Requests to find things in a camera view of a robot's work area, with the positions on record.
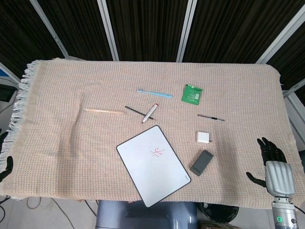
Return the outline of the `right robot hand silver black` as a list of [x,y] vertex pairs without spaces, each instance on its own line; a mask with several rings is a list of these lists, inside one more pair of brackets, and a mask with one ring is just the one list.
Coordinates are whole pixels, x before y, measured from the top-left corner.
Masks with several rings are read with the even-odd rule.
[[291,165],[282,150],[266,138],[257,139],[264,164],[265,180],[255,178],[250,172],[247,177],[255,184],[267,189],[273,197],[289,198],[295,193]]

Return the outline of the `left robot hand black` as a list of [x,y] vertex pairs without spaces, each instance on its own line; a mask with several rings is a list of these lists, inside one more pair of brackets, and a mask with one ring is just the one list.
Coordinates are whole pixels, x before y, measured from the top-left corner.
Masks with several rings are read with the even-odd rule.
[[[7,137],[8,132],[4,132],[3,134],[0,135],[0,154],[2,151],[2,146],[4,139]],[[5,179],[13,170],[13,158],[12,156],[8,156],[6,160],[7,166],[4,171],[0,173],[0,183]]]

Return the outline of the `grey board eraser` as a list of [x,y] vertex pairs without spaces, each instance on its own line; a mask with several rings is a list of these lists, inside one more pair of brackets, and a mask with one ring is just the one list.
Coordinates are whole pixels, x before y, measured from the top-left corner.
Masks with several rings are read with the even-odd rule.
[[208,167],[213,157],[214,155],[208,150],[199,150],[190,163],[191,174],[199,177]]

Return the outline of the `beige woven tablecloth with fringe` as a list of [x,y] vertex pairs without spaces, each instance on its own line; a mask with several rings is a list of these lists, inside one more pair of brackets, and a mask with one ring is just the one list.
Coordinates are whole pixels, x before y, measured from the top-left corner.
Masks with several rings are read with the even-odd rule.
[[[186,84],[203,89],[199,105],[182,102]],[[165,98],[137,93],[171,94]],[[158,104],[144,124],[144,116]],[[225,120],[198,117],[197,114]],[[257,139],[275,143],[291,165],[294,202],[305,201],[300,162],[278,71],[267,64],[97,62],[54,59],[28,64],[0,154],[13,170],[0,195],[136,201],[140,196],[116,150],[158,125],[186,170],[199,150],[214,157],[168,201],[269,208],[272,197],[246,172],[264,178]],[[211,143],[198,143],[197,132]]]

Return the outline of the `black round object under table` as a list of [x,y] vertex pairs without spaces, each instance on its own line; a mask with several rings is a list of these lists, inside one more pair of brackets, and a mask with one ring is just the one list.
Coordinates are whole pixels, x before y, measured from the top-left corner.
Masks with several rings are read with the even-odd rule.
[[236,218],[239,212],[239,207],[201,203],[200,210],[211,221],[225,224],[233,221]]

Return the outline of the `black monitor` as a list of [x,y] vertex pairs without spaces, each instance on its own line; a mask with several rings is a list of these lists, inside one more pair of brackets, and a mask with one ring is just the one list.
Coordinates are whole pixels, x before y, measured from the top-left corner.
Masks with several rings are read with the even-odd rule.
[[0,84],[0,101],[8,103],[16,90],[13,86]]

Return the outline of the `black and silver pen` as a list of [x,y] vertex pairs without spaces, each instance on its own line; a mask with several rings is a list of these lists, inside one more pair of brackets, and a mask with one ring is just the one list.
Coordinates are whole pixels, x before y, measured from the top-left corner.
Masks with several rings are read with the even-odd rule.
[[209,119],[209,120],[215,120],[218,122],[224,122],[225,120],[220,119],[220,118],[216,118],[216,117],[211,117],[211,116],[206,116],[206,115],[202,115],[202,114],[197,114],[198,117],[203,117],[205,119]]

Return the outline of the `dark fabric partition panel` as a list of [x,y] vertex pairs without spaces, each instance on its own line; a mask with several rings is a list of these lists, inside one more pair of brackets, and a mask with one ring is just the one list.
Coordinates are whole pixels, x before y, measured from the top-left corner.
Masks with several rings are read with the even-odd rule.
[[305,0],[198,0],[183,61],[255,63]]
[[288,90],[305,78],[305,22],[267,62],[281,75],[282,89]]
[[29,0],[0,0],[0,62],[22,78],[35,60],[63,58]]
[[70,56],[112,61],[97,0],[37,0]]
[[120,61],[176,61],[188,0],[106,3]]

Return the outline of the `white board with black rim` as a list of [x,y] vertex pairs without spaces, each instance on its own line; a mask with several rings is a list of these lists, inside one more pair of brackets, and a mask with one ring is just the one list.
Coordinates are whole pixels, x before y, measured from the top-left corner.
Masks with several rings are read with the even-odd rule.
[[148,208],[191,182],[158,125],[119,144],[116,150]]

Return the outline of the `dark pencil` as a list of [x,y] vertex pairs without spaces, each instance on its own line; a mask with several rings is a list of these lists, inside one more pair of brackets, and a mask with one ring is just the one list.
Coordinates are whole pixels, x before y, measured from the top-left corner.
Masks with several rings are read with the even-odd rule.
[[134,110],[134,109],[132,109],[132,108],[130,108],[130,107],[128,107],[128,106],[124,106],[125,108],[127,108],[128,110],[130,110],[130,111],[133,111],[133,112],[135,112],[135,113],[137,113],[137,114],[140,114],[140,115],[142,115],[142,116],[146,116],[146,114],[143,114],[143,113],[141,113],[141,112],[139,112],[139,111],[137,111],[137,110]]

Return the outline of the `blue-grey robot torso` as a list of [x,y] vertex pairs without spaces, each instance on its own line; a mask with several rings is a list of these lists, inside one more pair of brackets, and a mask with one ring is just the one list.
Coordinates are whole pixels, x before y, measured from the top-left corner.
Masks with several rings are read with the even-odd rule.
[[193,202],[159,202],[146,207],[142,201],[100,200],[95,229],[198,229]]

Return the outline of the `red whiteboard marker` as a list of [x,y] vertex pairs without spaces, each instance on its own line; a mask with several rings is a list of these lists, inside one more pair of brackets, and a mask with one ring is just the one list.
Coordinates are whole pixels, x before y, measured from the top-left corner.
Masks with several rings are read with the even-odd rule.
[[148,111],[148,113],[146,114],[146,116],[142,120],[142,124],[144,124],[151,117],[152,113],[156,110],[157,107],[158,107],[158,104],[154,104],[151,107],[151,109]]

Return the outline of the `light blue toothbrush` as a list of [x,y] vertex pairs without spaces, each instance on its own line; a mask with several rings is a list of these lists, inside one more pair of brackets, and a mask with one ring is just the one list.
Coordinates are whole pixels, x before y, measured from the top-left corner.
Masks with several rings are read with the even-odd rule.
[[151,95],[156,95],[156,96],[165,97],[165,98],[172,98],[173,97],[171,94],[164,94],[164,93],[158,93],[158,92],[148,92],[148,91],[144,91],[142,89],[137,89],[137,93],[151,94]]

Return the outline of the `white metal rack frame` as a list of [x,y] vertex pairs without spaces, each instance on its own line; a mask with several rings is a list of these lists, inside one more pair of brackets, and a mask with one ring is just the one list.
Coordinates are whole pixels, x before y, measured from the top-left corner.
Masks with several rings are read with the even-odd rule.
[[295,92],[305,86],[305,79],[301,80],[289,90],[283,91],[286,109],[291,126],[302,144],[305,145],[305,106]]

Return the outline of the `white aluminium partition post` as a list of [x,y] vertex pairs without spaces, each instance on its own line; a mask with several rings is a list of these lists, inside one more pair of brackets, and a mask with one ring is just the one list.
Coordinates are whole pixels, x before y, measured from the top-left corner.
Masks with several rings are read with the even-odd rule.
[[279,51],[279,49],[289,40],[289,38],[305,22],[305,4],[287,23],[278,36],[268,46],[264,53],[256,61],[256,64],[266,64]]
[[188,0],[185,17],[184,17],[184,21],[183,21],[182,33],[181,33],[179,47],[178,47],[178,53],[177,53],[177,57],[176,57],[176,62],[183,61],[183,57],[184,57],[186,45],[188,42],[188,37],[189,37],[190,29],[192,26],[197,1],[198,0]]
[[41,8],[38,1],[37,0],[29,0],[29,1],[30,1],[31,5],[33,6],[33,8],[35,9],[35,11],[37,12],[37,14],[39,15],[39,17],[42,20],[42,22],[44,23],[44,25],[46,26],[46,28],[49,31],[49,33],[51,34],[51,36],[55,40],[55,42],[58,45],[64,58],[68,59],[69,55],[68,55],[66,48],[64,47],[63,43],[61,42],[59,36],[57,35],[56,31],[54,30],[53,26],[51,25],[49,19],[47,18],[46,14],[44,13],[44,11]]
[[112,24],[111,24],[111,19],[110,19],[109,12],[108,12],[107,2],[106,2],[106,0],[97,0],[97,3],[99,6],[100,15],[101,15],[102,22],[104,25],[104,30],[105,30],[108,45],[110,48],[110,52],[112,55],[112,59],[114,61],[119,61],[119,55],[118,55],[116,42],[115,42],[113,30],[112,30]]

